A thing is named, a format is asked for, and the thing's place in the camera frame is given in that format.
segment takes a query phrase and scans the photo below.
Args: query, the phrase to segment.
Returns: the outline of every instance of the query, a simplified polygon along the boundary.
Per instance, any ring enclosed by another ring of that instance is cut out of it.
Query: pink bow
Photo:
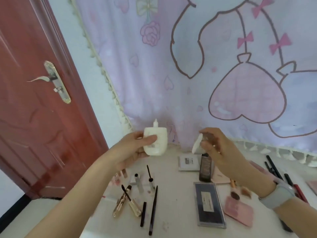
[[[242,44],[246,41],[254,41],[252,31],[246,36],[246,38],[238,37],[238,49],[242,46]]]
[[[262,0],[261,4],[258,7],[252,8],[252,13],[253,13],[254,18],[257,18],[257,16],[259,15],[259,13],[263,7],[271,5],[272,3],[274,3],[273,0]]]
[[[274,53],[276,52],[276,50],[279,47],[290,46],[291,44],[292,44],[292,42],[288,38],[288,35],[286,33],[284,33],[282,38],[280,39],[280,41],[277,44],[271,44],[270,45],[270,50],[271,50],[272,55],[274,55]]]

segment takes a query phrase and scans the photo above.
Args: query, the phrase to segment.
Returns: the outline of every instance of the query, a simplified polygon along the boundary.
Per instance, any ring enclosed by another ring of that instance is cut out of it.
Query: red wooden door
[[[62,101],[44,62],[72,99]],[[0,0],[0,159],[25,192],[63,197],[105,151],[90,103],[47,0]]]

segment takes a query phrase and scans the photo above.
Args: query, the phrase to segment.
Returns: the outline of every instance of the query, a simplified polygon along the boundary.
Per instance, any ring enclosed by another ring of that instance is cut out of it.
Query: watch
[[[276,189],[265,198],[259,198],[260,202],[269,209],[275,209],[286,201],[295,197],[294,189],[283,180],[275,179]]]

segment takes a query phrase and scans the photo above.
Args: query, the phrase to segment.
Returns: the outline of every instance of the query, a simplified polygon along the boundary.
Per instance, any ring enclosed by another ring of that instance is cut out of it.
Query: rose illustration
[[[160,38],[160,26],[158,23],[152,21],[149,24],[145,24],[141,28],[140,33],[144,44],[151,45],[152,47],[156,46]]]

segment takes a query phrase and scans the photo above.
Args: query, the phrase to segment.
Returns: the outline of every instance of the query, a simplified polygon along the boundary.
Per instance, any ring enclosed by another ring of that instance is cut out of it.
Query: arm
[[[224,175],[248,187],[260,198],[275,190],[273,180],[254,168],[219,128],[205,128],[200,132],[209,133],[208,141],[202,141],[200,145]],[[274,211],[300,238],[316,237],[317,210],[309,204],[294,197]]]
[[[99,157],[74,188],[31,230],[26,238],[79,237],[115,173],[138,158],[147,157],[142,147],[155,142],[156,136],[137,140],[142,136],[143,132],[128,134]]]

